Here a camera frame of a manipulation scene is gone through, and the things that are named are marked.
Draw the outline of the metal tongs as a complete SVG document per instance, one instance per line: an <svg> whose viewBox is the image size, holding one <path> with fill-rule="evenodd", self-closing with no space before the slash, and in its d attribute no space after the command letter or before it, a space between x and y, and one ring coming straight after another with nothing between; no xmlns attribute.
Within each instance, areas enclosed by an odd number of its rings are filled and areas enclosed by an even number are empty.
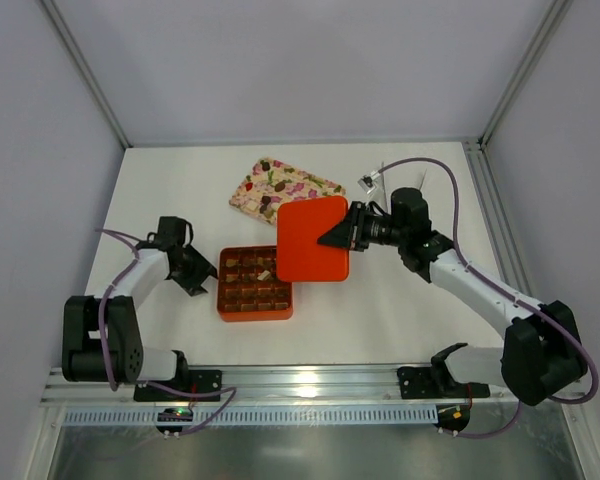
<svg viewBox="0 0 600 480"><path fill-rule="evenodd" d="M402 187L421 189L428 168L422 162L394 162L383 167L381 177L388 193Z"/></svg>

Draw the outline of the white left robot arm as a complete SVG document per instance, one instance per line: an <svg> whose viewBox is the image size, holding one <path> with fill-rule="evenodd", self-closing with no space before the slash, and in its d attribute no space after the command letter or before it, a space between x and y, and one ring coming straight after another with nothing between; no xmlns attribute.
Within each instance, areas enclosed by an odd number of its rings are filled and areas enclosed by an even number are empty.
<svg viewBox="0 0 600 480"><path fill-rule="evenodd" d="M63 311L62 374L69 382L100 382L115 391L121 385L194 398L186 356L179 350L143 345L138 310L161 283L171 281L187 295L204 294L204 282L217 269L193 246L191 222L159 218L157 230L143 239L101 229L130 249L132 259L96 295L70 297Z"/></svg>

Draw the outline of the orange box lid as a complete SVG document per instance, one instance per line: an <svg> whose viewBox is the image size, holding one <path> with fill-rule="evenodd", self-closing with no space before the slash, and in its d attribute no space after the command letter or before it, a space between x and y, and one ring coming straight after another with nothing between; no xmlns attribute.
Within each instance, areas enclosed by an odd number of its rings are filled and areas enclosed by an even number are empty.
<svg viewBox="0 0 600 480"><path fill-rule="evenodd" d="M318 239L344 219L348 202L329 196L283 204L277 212L276 264L285 282L342 282L349 275L349 252Z"/></svg>

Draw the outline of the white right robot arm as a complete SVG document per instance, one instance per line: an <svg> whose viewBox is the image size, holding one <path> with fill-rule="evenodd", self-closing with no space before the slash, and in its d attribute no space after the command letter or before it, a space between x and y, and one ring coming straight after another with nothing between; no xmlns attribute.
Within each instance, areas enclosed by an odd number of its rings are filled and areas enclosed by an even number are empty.
<svg viewBox="0 0 600 480"><path fill-rule="evenodd" d="M318 244L364 251L372 244L397 249L403 265L425 282L455 296L502 338L500 347L456 343L431 359L431 377L446 392L476 383L508 389L535 406L590 371L572 311L517 292L462 258L454 242L432 227L419 190L399 188L390 212L354 202Z"/></svg>

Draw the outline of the orange chocolate box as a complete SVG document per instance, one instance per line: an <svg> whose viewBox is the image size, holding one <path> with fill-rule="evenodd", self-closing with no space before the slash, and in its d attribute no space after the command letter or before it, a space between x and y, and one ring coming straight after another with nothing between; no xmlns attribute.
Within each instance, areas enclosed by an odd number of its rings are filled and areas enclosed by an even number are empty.
<svg viewBox="0 0 600 480"><path fill-rule="evenodd" d="M219 255L216 310L225 322L282 321L294 311L293 286L277 275L274 245L224 248ZM258 275L271 272L260 281Z"/></svg>

